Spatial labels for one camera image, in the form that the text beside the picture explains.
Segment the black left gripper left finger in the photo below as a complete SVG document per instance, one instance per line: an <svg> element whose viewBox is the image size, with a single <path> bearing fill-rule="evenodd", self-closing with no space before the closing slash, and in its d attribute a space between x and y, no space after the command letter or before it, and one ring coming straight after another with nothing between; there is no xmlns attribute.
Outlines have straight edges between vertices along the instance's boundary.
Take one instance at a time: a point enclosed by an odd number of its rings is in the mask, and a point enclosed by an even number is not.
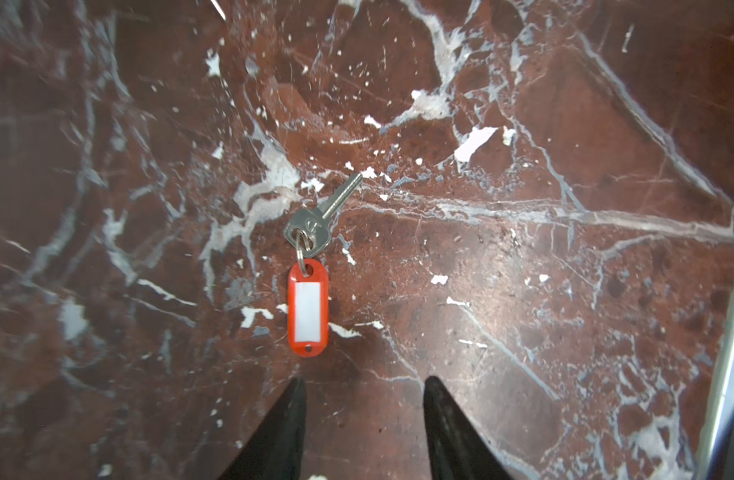
<svg viewBox="0 0 734 480"><path fill-rule="evenodd" d="M306 399L305 381L293 378L219 479L299 479Z"/></svg>

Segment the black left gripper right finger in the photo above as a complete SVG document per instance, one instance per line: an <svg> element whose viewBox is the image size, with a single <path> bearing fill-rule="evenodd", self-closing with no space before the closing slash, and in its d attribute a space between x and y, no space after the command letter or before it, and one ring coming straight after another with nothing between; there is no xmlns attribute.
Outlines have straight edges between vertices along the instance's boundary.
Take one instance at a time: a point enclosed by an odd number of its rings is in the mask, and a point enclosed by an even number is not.
<svg viewBox="0 0 734 480"><path fill-rule="evenodd" d="M425 381L423 415L433 479L512 479L436 376Z"/></svg>

